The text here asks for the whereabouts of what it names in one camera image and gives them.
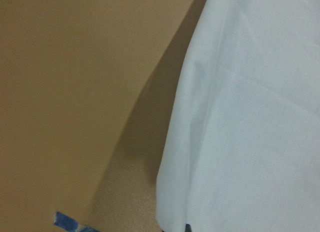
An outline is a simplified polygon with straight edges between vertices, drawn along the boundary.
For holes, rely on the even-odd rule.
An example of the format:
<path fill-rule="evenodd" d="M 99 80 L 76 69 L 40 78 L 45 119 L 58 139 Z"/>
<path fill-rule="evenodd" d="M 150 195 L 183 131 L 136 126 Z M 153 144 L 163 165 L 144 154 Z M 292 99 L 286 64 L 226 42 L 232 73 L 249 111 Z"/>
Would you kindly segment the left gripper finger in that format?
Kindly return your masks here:
<path fill-rule="evenodd" d="M 191 225 L 190 224 L 186 224 L 184 232 L 191 232 Z"/>

